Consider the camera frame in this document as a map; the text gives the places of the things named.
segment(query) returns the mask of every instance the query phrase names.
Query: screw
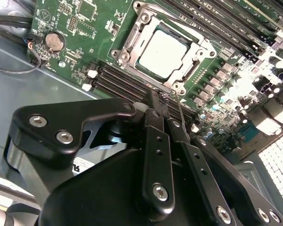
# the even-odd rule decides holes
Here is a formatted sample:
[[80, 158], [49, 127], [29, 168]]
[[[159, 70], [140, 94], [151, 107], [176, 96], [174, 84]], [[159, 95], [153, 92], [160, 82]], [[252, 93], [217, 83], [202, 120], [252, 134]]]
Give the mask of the screw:
[[60, 62], [58, 63], [58, 66], [59, 66], [59, 67], [66, 67], [66, 63], [65, 63], [64, 61], [60, 61]]
[[144, 23], [149, 22], [149, 20], [150, 20], [150, 17], [149, 17], [148, 14], [143, 13], [143, 14], [141, 15], [141, 21], [143, 21]]
[[153, 115], [155, 115], [156, 117], [159, 118], [159, 114], [156, 111], [153, 111], [152, 113], [153, 113]]
[[153, 193], [160, 201], [165, 202], [168, 199], [168, 192], [161, 185], [153, 186]]
[[269, 213], [276, 222], [281, 223], [281, 220], [278, 215], [276, 215], [273, 211], [270, 211]]
[[132, 110], [132, 107], [127, 103], [124, 103], [124, 107], [125, 109]]
[[225, 222], [227, 225], [229, 225], [231, 223], [231, 217], [228, 214], [228, 212], [222, 208], [221, 206], [217, 207], [217, 213], [218, 216], [223, 220], [223, 222]]
[[44, 127], [47, 125], [47, 120], [42, 116], [32, 116], [29, 118], [29, 123], [35, 127]]
[[128, 61], [129, 60], [129, 57], [130, 55], [128, 53], [122, 53], [121, 55], [121, 58], [124, 60], [124, 61]]
[[70, 133], [66, 131], [61, 131], [57, 133], [57, 140], [62, 144], [68, 145], [73, 142], [74, 138]]
[[258, 212], [266, 223], [270, 222], [268, 215], [262, 209], [258, 209]]
[[207, 143], [203, 140], [203, 139], [199, 139], [199, 142], [203, 145], [203, 146], [206, 146]]
[[180, 124], [179, 124], [177, 121], [173, 121], [173, 124], [174, 124], [176, 127], [180, 127]]

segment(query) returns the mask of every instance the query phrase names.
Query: cable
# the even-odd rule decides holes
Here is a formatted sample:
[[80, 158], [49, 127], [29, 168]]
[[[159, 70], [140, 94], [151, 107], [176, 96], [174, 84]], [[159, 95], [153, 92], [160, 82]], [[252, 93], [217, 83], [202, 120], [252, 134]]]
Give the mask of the cable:
[[34, 68], [32, 68], [30, 70], [26, 70], [26, 71], [11, 71], [11, 70], [6, 70], [6, 69], [3, 69], [3, 68], [0, 68], [0, 72], [8, 73], [8, 74], [27, 74], [27, 73], [33, 72], [36, 69], [38, 69], [41, 66], [42, 60], [41, 60], [39, 54], [37, 53], [37, 51], [33, 49], [31, 42], [28, 42], [28, 49], [33, 53], [33, 55], [38, 60], [38, 64]]
[[33, 22], [33, 19], [23, 17], [23, 16], [2, 16], [0, 15], [0, 21], [22, 22], [22, 23], [31, 24]]
[[0, 37], [3, 37], [7, 40], [10, 40], [10, 41], [13, 41], [13, 42], [16, 42], [18, 44], [21, 44], [23, 46], [27, 46], [23, 43], [23, 40], [22, 38], [18, 37], [18, 36], [15, 36], [14, 34], [4, 30], [4, 29], [1, 29], [0, 28]]
[[16, 28], [26, 28], [26, 29], [32, 28], [32, 24], [25, 24], [25, 23], [12, 22], [12, 21], [0, 21], [0, 25], [11, 26]]

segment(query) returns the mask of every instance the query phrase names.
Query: black ram slot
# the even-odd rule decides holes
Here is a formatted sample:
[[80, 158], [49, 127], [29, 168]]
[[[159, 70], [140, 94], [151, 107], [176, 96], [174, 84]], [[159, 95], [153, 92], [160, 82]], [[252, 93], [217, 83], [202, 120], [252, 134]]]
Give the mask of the black ram slot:
[[199, 24], [204, 30], [210, 31], [215, 36], [219, 37], [218, 40], [226, 42], [228, 45], [231, 46], [231, 48], [235, 49], [237, 52], [239, 52], [241, 55], [245, 56], [246, 58], [248, 58], [252, 62], [255, 63], [258, 60], [256, 57], [253, 56], [252, 53], [250, 53], [246, 49], [243, 49], [242, 47], [238, 46], [238, 44], [239, 44], [238, 42], [232, 40], [231, 38], [227, 37], [223, 33], [219, 33], [212, 26], [209, 26], [206, 22], [203, 22], [201, 19], [199, 19], [199, 17], [197, 15], [192, 15], [191, 12], [186, 7], [184, 7], [183, 5], [178, 4], [177, 2], [172, 1], [172, 0], [164, 0], [164, 2], [166, 4], [168, 4], [169, 6], [178, 10], [178, 12], [180, 12], [186, 18], [189, 18], [193, 22]]
[[257, 24], [259, 24], [260, 26], [263, 26], [266, 30], [268, 30], [269, 32], [276, 32], [277, 28], [271, 24], [271, 23], [263, 23], [258, 17], [256, 17], [255, 15], [251, 14], [249, 11], [245, 10], [245, 8], [243, 8], [241, 5], [239, 5], [236, 1], [234, 0], [225, 0], [225, 2], [232, 8], [239, 8], [240, 12], [243, 16], [246, 16], [249, 18], [249, 20], [256, 22]]
[[144, 94], [147, 93], [147, 87], [142, 84], [140, 81], [136, 80], [135, 78], [133, 78], [132, 76], [110, 66], [110, 65], [106, 65], [103, 68], [103, 71], [107, 74], [110, 74], [114, 77], [118, 77], [119, 79], [122, 79], [122, 81], [126, 81], [132, 86], [132, 87], [136, 87], [137, 89], [141, 90]]
[[257, 47], [254, 49], [255, 51], [258, 49], [258, 44], [254, 42], [250, 37], [237, 31], [229, 22], [223, 20], [223, 18], [215, 19], [214, 16], [216, 15], [214, 15], [214, 13], [208, 8], [203, 7], [200, 3], [195, 3], [191, 0], [183, 0], [182, 3], [186, 4], [189, 7], [192, 6], [192, 8], [197, 13], [202, 14], [206, 20], [213, 22], [214, 26], [216, 28], [219, 28], [221, 32], [224, 31], [225, 33], [228, 33], [236, 38], [246, 50], [253, 48], [253, 46]]
[[102, 86], [102, 87], [105, 87], [107, 89], [110, 89], [111, 92], [119, 95], [122, 98], [130, 99], [132, 102], [140, 102], [140, 99], [138, 97], [136, 97], [135, 95], [132, 95], [129, 92], [124, 91], [118, 85], [116, 85], [114, 83], [110, 83], [109, 81], [105, 81], [105, 80], [100, 79], [97, 83], [97, 87], [98, 86]]
[[234, 12], [231, 12], [229, 9], [227, 9], [220, 1], [218, 0], [207, 1], [206, 0], [206, 3], [211, 5], [213, 8], [215, 8], [215, 10], [217, 10], [219, 13], [221, 13], [225, 17], [229, 17], [241, 29], [243, 29], [244, 31], [246, 31], [248, 34], [255, 37], [256, 39], [262, 42], [266, 42], [268, 40], [269, 38], [268, 36], [266, 36], [261, 31], [257, 30], [255, 27], [251, 26], [250, 24], [247, 24], [245, 20], [241, 19]]
[[277, 10], [280, 14], [283, 15], [283, 1], [281, 0], [264, 0], [268, 5]]
[[138, 87], [135, 87], [133, 84], [130, 84], [129, 82], [123, 81], [120, 77], [114, 77], [112, 74], [105, 74], [105, 76], [102, 76], [103, 79], [108, 80], [115, 84], [124, 84], [126, 90], [130, 93], [136, 93], [139, 97], [142, 97], [145, 95], [144, 92], [142, 92]]

